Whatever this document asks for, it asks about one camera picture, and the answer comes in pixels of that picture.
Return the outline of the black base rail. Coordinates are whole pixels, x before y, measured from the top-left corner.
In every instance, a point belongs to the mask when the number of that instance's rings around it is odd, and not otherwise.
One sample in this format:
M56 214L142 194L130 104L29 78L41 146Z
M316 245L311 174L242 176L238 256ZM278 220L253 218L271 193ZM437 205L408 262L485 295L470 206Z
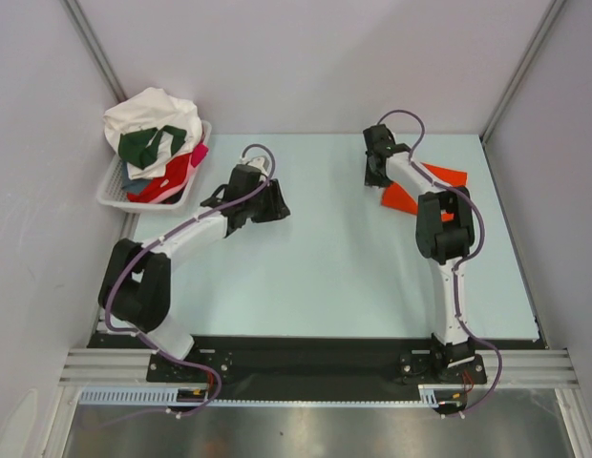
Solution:
M472 362L448 367L429 339L198 337L186 358L193 367L151 355L144 362L143 379L153 385L211 385L237 393L262 388L345 392L361 386L388 392L394 386L481 387L510 356L545 347L542 340L500 339L493 344L498 354L478 343Z

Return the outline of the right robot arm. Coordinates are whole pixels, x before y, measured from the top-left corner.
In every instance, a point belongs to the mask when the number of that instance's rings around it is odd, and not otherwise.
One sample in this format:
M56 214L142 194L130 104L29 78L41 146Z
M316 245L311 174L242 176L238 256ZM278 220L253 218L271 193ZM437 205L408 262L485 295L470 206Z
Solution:
M410 157L411 148L396 143L383 124L364 132L365 184L389 188L393 184L416 202L415 242L429 262L435 304L435 338L444 345L468 341L463 328L464 275L458 264L470 255L475 242L473 210L467 188L452 187L430 167Z

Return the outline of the green and white t shirt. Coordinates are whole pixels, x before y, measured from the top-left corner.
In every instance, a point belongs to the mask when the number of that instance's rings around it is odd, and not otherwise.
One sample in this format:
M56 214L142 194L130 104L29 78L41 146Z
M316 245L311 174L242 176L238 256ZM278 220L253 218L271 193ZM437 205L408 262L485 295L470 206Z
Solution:
M128 164L145 169L154 165L160 154L175 156L184 145L186 136L184 129L171 125L139 130L120 136L117 153Z

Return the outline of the orange t shirt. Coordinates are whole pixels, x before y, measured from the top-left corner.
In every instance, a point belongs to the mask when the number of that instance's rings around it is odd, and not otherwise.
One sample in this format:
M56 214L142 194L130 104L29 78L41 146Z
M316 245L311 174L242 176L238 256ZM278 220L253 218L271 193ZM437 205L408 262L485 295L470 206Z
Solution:
M445 181L450 186L459 187L467 185L468 174L463 171L443 168L429 163L423 166L436 178ZM393 183L385 189L381 197L381 205L407 214L417 215L417 203L398 183Z

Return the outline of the white plastic basket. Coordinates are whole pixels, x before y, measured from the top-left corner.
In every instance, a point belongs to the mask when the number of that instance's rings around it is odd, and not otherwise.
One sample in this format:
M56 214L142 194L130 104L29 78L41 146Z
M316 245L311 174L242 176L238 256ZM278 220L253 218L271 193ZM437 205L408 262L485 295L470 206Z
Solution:
M119 133L115 157L98 187L96 199L125 213L176 212L181 209L195 176L208 155L210 122L200 124L201 135L189 142L186 130L174 125Z

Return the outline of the grey t shirt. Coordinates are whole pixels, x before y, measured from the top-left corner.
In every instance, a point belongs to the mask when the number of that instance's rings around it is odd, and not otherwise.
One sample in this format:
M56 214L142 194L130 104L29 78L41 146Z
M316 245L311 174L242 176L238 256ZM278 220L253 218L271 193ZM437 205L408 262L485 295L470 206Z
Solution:
M125 193L139 195L151 183L151 179L135 178L131 179L128 175L127 163L123 162L121 166L121 189Z

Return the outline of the red t shirt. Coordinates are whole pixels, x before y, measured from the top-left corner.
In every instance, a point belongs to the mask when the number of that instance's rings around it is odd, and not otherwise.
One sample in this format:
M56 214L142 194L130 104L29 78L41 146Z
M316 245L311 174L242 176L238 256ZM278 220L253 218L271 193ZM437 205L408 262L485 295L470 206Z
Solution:
M156 177L139 195L127 193L126 197L134 203L157 204L178 193L189 180L195 168L190 165L190 156L182 155L172 159L163 177Z

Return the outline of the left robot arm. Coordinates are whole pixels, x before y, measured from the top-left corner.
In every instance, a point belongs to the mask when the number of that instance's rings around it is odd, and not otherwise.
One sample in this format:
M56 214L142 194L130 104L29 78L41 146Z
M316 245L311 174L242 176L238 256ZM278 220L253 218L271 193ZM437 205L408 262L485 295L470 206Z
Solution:
M179 380L195 379L201 357L194 338L170 314L172 274L190 256L228 238L247 222L266 223L290 215L272 169L254 162L236 165L228 182L201 203L192 217L168 233L137 242L121 239L113 248L98 302L108 318L166 355Z

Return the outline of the pink garment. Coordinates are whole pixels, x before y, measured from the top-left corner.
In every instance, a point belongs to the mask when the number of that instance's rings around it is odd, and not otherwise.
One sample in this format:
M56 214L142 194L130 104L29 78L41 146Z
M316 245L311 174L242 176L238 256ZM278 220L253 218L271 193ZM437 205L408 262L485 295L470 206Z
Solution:
M206 158L208 151L209 149L204 143L198 144L191 153L190 165L197 168Z

